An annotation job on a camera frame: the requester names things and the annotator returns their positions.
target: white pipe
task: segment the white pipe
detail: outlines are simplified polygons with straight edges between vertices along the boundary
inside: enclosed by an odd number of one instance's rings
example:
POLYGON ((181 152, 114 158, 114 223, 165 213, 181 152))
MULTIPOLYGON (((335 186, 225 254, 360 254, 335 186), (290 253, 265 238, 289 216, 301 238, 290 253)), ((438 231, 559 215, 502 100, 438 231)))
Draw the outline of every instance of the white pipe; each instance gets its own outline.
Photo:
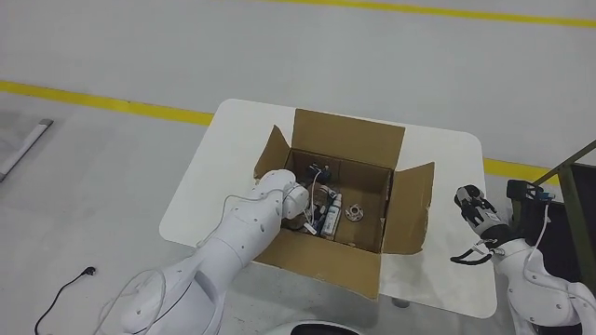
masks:
POLYGON ((52 123, 54 123, 54 121, 51 119, 42 119, 39 121, 37 127, 35 127, 34 130, 27 135, 20 149, 7 158, 7 160, 5 160, 0 166, 0 182, 2 182, 7 176, 8 172, 10 172, 10 170, 14 168, 17 163, 19 163, 20 159, 23 158, 27 151, 31 149, 37 139, 39 139, 39 137, 46 132, 46 129, 51 126, 52 123))

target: white table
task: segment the white table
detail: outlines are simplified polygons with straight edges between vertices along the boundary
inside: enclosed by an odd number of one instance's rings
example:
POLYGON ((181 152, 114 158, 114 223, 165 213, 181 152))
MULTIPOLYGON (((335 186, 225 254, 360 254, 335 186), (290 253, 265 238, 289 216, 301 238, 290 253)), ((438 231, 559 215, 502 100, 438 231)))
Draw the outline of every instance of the white table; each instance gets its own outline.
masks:
MULTIPOLYGON (((161 221, 161 236, 188 246, 207 236, 221 218, 225 197, 244 195, 254 184, 254 165, 272 126, 291 141, 294 111, 243 100, 223 102, 161 221)), ((397 169, 434 161, 435 179, 423 250, 411 256, 383 254, 380 293, 462 315, 493 315, 493 265, 449 261, 479 239, 460 216, 454 194, 470 183, 485 190, 480 142, 465 132, 382 123, 406 127, 397 169)))

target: yellow stripe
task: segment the yellow stripe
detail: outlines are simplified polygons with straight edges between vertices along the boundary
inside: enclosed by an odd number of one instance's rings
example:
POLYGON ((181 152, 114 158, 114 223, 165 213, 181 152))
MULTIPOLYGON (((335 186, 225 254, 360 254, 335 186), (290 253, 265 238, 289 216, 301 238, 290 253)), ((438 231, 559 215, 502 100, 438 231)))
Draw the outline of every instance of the yellow stripe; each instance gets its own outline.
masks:
MULTIPOLYGON (((39 99, 70 103, 74 105, 89 106, 93 108, 111 110, 120 113, 146 115, 153 118, 173 120, 176 122, 192 123, 208 126, 213 119, 213 114, 193 112, 169 106, 151 105, 143 102, 112 99, 109 97, 94 96, 86 93, 70 92, 47 87, 29 86, 0 80, 0 91, 17 95, 31 96, 39 99)), ((484 172, 489 175, 502 176, 511 179, 534 181, 549 171, 548 168, 509 163, 495 159, 484 158, 484 172)), ((558 185, 559 180, 553 178, 548 181, 558 185)))
POLYGON ((174 120, 177 122, 192 123, 202 126, 208 126, 211 123, 211 119, 213 119, 213 114, 209 113, 193 112, 190 110, 177 109, 169 106, 159 106, 143 102, 93 96, 86 93, 69 92, 53 88, 28 86, 6 81, 0 81, 0 91, 37 97, 40 99, 71 103, 74 105, 83 105, 92 108, 112 110, 120 113, 146 115, 153 118, 174 120))
MULTIPOLYGON (((484 158, 484 173, 489 175, 535 181, 540 179, 545 173, 549 172, 549 170, 550 168, 528 166, 519 163, 484 158)), ((559 178, 557 176, 552 177, 547 181, 547 184, 559 185, 559 178)))
POLYGON ((558 25, 569 27, 596 28, 596 20, 569 19, 560 17, 526 16, 513 13, 482 12, 475 10, 449 9, 441 7, 421 7, 397 3, 379 3, 364 0, 259 0, 267 2, 295 3, 311 6, 353 7, 369 10, 383 10, 390 12, 413 13, 418 15, 432 15, 456 17, 470 20, 497 20, 510 22, 524 22, 541 25, 558 25))

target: open cardboard box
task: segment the open cardboard box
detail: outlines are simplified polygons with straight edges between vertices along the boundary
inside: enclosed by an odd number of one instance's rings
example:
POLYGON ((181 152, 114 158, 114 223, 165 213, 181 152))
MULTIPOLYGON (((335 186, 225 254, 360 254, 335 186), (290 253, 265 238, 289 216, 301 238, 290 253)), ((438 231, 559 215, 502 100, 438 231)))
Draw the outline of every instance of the open cardboard box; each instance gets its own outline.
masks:
POLYGON ((255 178, 281 168, 301 178, 313 163, 329 166, 343 197, 341 219, 333 241, 282 229, 256 261, 376 299, 381 253, 419 252, 427 232, 434 163, 395 171, 404 134, 404 127, 300 109, 291 147, 273 127, 255 178), (352 222, 344 210, 356 203, 364 218, 352 222))

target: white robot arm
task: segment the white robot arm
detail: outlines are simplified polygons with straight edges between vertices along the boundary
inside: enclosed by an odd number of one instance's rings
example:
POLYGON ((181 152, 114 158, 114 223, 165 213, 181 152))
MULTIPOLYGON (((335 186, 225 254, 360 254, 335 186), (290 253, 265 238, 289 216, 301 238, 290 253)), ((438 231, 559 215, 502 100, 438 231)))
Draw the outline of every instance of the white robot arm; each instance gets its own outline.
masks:
POLYGON ((125 334, 217 334, 227 288, 278 235, 281 220, 305 210, 308 191, 291 172, 277 170, 265 174, 249 197, 241 199, 193 256, 163 269, 163 299, 160 275, 140 287, 122 315, 125 334))
MULTIPOLYGON (((497 272, 508 278, 512 313, 527 321, 524 329, 531 328, 530 324, 560 327, 581 323, 584 335, 596 335, 596 300, 585 285, 550 275, 544 267, 542 253, 512 233, 477 187, 459 188, 455 203, 472 230, 492 251, 486 257, 490 256, 497 272)), ((545 215, 545 228, 547 219, 548 214, 545 215)), ((476 263, 462 261, 466 256, 452 258, 452 261, 468 265, 476 263)))

